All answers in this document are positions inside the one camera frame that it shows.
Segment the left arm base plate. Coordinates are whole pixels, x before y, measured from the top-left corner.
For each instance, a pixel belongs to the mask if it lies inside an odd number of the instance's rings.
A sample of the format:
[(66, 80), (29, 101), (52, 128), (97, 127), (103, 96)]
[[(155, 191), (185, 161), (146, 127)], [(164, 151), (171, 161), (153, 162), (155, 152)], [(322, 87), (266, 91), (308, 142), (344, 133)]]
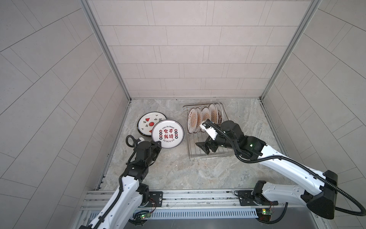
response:
[(156, 208), (161, 207), (163, 202), (162, 191), (150, 191), (149, 194), (143, 194), (143, 201), (140, 208)]

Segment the watermelon pattern plate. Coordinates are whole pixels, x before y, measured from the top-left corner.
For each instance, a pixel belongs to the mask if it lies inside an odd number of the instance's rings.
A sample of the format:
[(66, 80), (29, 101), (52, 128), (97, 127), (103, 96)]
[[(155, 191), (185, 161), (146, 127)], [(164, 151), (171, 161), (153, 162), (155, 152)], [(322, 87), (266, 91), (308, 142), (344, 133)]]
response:
[(163, 120), (166, 120), (166, 116), (163, 113), (146, 113), (139, 119), (137, 123), (137, 130), (143, 136), (152, 136), (154, 126)]

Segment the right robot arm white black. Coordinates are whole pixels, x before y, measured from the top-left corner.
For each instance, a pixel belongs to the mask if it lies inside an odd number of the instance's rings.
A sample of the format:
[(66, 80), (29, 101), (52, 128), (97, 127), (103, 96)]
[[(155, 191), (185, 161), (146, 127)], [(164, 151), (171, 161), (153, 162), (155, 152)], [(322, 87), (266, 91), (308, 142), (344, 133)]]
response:
[(245, 135), (240, 126), (231, 120), (218, 126), (207, 119), (200, 127), (209, 137), (196, 145), (206, 154), (215, 152), (219, 147), (230, 148), (239, 161), (246, 164), (259, 163), (295, 182), (294, 186), (257, 182), (252, 195), (259, 205), (275, 201), (290, 202), (304, 205), (326, 219), (334, 219), (336, 211), (365, 216), (365, 207), (338, 187), (336, 173), (309, 168), (281, 154), (265, 141)]

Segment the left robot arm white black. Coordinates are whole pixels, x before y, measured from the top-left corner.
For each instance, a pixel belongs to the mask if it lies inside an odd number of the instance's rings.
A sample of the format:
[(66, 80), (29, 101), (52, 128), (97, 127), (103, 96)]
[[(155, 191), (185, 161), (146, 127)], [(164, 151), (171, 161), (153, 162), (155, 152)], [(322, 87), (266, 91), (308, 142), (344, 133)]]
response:
[(143, 183), (149, 167), (156, 161), (162, 149), (161, 141), (133, 139), (133, 153), (119, 176), (118, 189), (100, 213), (81, 229), (123, 229), (135, 210), (149, 201), (149, 186)]

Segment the red characters white plate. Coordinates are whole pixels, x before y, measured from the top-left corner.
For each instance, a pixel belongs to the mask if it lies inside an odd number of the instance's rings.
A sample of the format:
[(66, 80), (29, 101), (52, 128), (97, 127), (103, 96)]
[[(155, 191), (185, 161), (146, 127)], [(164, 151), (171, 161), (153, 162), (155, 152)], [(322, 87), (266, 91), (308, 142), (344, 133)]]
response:
[(166, 149), (175, 148), (180, 145), (184, 136), (183, 127), (174, 120), (160, 121), (152, 129), (153, 141), (160, 141), (161, 147)]

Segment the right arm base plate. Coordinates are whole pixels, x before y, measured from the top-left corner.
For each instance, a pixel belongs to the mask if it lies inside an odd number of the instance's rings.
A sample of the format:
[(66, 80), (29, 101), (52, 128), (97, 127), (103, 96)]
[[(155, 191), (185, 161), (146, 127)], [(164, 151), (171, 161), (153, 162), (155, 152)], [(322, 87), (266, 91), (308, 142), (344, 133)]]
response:
[(262, 194), (253, 194), (252, 190), (236, 190), (240, 206), (277, 206), (278, 201), (269, 201)]

